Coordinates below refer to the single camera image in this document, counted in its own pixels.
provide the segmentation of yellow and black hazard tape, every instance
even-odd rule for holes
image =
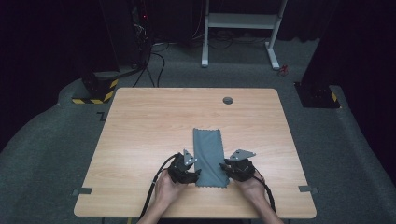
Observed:
[[[84,104],[95,104],[95,105],[100,105],[100,104],[106,104],[110,101],[111,97],[114,94],[114,90],[116,89],[116,85],[119,82],[118,79],[112,81],[110,83],[110,86],[106,92],[104,92],[106,95],[103,97],[103,99],[98,99],[98,98],[73,98],[72,101],[73,103],[77,105],[84,105]]]

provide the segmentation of gray carpet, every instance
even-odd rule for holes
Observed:
[[[313,195],[318,215],[291,223],[396,223],[396,190],[351,114],[343,91],[331,86],[342,108],[303,108],[294,81],[300,81],[318,41],[276,41],[280,64],[273,71],[262,42],[209,50],[201,68],[201,48],[154,47],[166,60],[160,87],[273,88],[280,100]],[[211,41],[221,48],[227,43]],[[159,74],[162,60],[151,56],[149,71]],[[117,86],[131,87],[138,75]],[[74,105],[79,80],[59,94],[59,103],[28,122],[0,154],[0,223],[101,223],[99,217],[76,217],[77,197],[104,122],[97,112],[107,105]],[[136,87],[150,87],[145,73]],[[126,223],[126,218],[106,218]]]

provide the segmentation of forearm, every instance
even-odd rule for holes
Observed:
[[[168,205],[165,203],[154,202],[147,210],[146,214],[140,218],[137,224],[155,224],[165,213]]]
[[[250,202],[265,224],[283,224],[264,197],[256,197]]]

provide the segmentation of teal fabric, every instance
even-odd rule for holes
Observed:
[[[201,169],[197,187],[226,188],[228,176],[219,164],[224,163],[224,150],[220,130],[193,130],[194,169]]]

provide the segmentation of white metal stand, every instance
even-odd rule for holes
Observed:
[[[209,66],[209,48],[208,48],[208,33],[209,27],[222,28],[246,28],[246,29],[272,29],[270,42],[265,42],[265,49],[271,61],[273,69],[279,69],[274,53],[274,43],[276,40],[277,31],[282,22],[283,12],[288,0],[282,0],[280,10],[276,15],[258,15],[258,14],[230,14],[230,13],[209,13],[209,0],[206,0],[205,9],[205,34],[204,45],[202,50],[202,67]]]

